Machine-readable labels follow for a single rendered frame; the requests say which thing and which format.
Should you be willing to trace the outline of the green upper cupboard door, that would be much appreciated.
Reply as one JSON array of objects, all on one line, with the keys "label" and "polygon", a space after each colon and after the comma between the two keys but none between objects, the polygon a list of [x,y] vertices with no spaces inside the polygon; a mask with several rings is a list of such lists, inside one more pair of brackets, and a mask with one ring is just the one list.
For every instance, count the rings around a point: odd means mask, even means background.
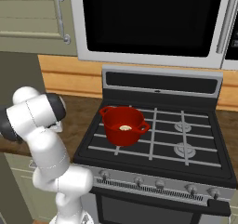
[{"label": "green upper cupboard door", "polygon": [[60,8],[69,45],[60,35],[57,0],[0,0],[0,51],[75,56],[71,0]]}]

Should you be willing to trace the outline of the black oven door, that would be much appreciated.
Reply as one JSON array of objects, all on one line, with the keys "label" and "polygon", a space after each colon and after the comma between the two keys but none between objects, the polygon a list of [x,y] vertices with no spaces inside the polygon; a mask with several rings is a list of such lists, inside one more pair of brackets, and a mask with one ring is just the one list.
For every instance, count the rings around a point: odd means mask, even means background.
[{"label": "black oven door", "polygon": [[134,204],[97,195],[100,224],[198,224],[201,216],[194,213]]}]

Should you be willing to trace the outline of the red cooking pot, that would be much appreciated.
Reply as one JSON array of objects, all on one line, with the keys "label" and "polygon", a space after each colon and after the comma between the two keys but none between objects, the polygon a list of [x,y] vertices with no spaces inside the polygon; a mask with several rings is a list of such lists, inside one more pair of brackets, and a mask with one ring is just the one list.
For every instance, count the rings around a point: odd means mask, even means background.
[{"label": "red cooking pot", "polygon": [[[104,124],[107,139],[116,146],[130,146],[135,144],[141,135],[149,131],[151,126],[145,122],[143,114],[127,106],[106,106],[99,110]],[[122,131],[121,125],[129,125],[131,130]]]}]

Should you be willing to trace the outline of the black and silver stove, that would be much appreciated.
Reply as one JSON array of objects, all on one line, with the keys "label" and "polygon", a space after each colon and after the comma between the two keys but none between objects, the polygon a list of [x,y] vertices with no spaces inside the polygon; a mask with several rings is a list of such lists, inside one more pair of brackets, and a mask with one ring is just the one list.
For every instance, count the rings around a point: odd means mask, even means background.
[{"label": "black and silver stove", "polygon": [[[207,192],[217,188],[218,201],[230,205],[229,217],[198,214],[198,224],[238,224],[237,179],[218,124],[215,109],[223,75],[220,72],[105,65],[102,68],[106,106],[139,110],[151,126],[129,147],[116,147],[106,138],[102,117],[95,114],[73,160],[94,175],[93,187],[125,191],[187,204],[207,205]],[[99,172],[107,170],[103,180]],[[142,177],[137,186],[135,177]],[[163,189],[155,181],[165,183]],[[197,193],[190,195],[186,186]],[[97,195],[82,198],[84,209],[99,223]]]}]

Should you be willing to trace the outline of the green lower cupboard front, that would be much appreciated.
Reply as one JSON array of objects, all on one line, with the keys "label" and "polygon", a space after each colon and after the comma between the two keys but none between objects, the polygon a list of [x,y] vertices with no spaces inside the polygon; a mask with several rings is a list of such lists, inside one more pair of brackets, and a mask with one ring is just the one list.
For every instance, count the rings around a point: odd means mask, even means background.
[{"label": "green lower cupboard front", "polygon": [[5,157],[33,219],[50,222],[57,215],[56,194],[41,191],[33,185],[33,172],[36,168],[33,159],[12,153],[6,153]]}]

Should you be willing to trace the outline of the silver microwave oven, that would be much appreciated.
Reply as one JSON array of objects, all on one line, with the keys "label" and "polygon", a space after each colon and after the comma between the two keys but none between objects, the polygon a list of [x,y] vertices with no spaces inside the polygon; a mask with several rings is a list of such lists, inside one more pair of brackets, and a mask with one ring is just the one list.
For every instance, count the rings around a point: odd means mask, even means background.
[{"label": "silver microwave oven", "polygon": [[229,0],[71,0],[80,60],[221,67],[216,52]]}]

